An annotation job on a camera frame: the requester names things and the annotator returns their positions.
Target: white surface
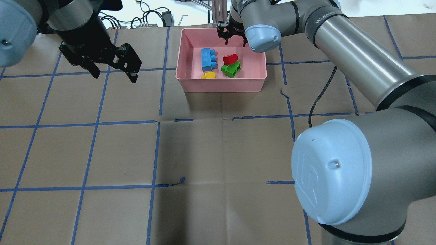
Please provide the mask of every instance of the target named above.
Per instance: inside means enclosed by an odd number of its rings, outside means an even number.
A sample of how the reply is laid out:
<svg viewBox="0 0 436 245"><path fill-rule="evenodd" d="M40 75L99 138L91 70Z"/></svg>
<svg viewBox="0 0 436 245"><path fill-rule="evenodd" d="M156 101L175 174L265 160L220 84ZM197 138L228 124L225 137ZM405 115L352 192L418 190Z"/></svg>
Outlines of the white surface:
<svg viewBox="0 0 436 245"><path fill-rule="evenodd" d="M174 24L179 25L182 15L184 16L180 25L198 25L208 23L208 11L203 6L193 2L179 2L175 0L143 0L151 9L167 7L174 16ZM230 8L231 0L227 0L227 9ZM339 0L342 11L349 17L398 15L398 14L422 14L436 13L436 0ZM131 21L134 17L142 17L139 3L134 0L123 0L123 9L120 11L103 11L106 14L115 16L119 20ZM162 21L155 13L149 15L149 23L162 26Z"/></svg>

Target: black power cord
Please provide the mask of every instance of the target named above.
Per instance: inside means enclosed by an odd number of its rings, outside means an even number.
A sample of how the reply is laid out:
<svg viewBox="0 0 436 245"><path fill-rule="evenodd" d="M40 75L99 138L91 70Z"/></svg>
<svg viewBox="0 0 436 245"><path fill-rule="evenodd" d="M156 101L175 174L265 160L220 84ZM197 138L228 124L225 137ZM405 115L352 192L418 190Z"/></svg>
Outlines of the black power cord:
<svg viewBox="0 0 436 245"><path fill-rule="evenodd" d="M310 109L309 112L309 128L312 127L312 114L313 114L313 110L315 109L315 106L317 106L318 101L321 99L321 97L323 96L324 92L327 90L328 86L330 85L331 81L333 80L334 74L336 73L337 67L335 66L333 68L333 72L330 75L330 78L327 81L327 84L324 86L323 90L321 91L320 95L318 95L318 98L315 100L315 103L313 103L312 108Z"/></svg>

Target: pink plastic container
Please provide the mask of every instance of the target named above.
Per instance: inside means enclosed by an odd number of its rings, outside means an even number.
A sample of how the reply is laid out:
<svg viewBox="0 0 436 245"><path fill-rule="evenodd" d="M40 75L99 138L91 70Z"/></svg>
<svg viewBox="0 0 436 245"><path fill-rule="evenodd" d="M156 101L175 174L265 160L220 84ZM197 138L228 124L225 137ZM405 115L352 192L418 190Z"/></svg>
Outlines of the pink plastic container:
<svg viewBox="0 0 436 245"><path fill-rule="evenodd" d="M185 28L182 30L176 78L185 92L259 92L266 78L265 53L253 52L243 39L234 36L228 40L218 38L216 28ZM216 79L201 78L201 49L215 49ZM237 54L241 69L234 78L221 72L223 56Z"/></svg>

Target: building block stud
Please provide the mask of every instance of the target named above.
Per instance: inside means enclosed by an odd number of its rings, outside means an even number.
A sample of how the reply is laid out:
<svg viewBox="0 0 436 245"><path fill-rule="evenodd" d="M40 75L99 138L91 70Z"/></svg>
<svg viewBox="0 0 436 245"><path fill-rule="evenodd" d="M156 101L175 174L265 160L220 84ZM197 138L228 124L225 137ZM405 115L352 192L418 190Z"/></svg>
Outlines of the building block stud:
<svg viewBox="0 0 436 245"><path fill-rule="evenodd" d="M224 56L222 59L224 60L225 65L231 65L231 64L235 63L236 61L238 61L238 55L237 54L230 54L230 55Z"/></svg>
<svg viewBox="0 0 436 245"><path fill-rule="evenodd" d="M208 79L216 78L215 72L214 71L206 72L203 76L201 76L201 78L208 78Z"/></svg>
<svg viewBox="0 0 436 245"><path fill-rule="evenodd" d="M241 62L237 61L231 65L223 65L221 71L230 78L234 78L236 73L241 69Z"/></svg>
<svg viewBox="0 0 436 245"><path fill-rule="evenodd" d="M217 68L215 49L201 49L201 69L203 71L211 71Z"/></svg>

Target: light blue joint cap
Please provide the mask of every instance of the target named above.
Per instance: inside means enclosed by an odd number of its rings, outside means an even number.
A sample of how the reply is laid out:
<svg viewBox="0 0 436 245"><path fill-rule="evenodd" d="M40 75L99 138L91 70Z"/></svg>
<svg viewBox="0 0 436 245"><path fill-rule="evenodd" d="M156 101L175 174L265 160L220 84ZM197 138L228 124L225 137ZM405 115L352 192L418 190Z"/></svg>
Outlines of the light blue joint cap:
<svg viewBox="0 0 436 245"><path fill-rule="evenodd" d="M371 151L360 128L348 120L304 131L294 143L291 166L298 199L320 224L349 221L368 196Z"/></svg>
<svg viewBox="0 0 436 245"><path fill-rule="evenodd" d="M245 29L245 36L251 50L256 53L270 51L282 40L280 31L269 25L252 25Z"/></svg>
<svg viewBox="0 0 436 245"><path fill-rule="evenodd" d="M36 38L32 16L12 0L0 0L0 67L20 62Z"/></svg>

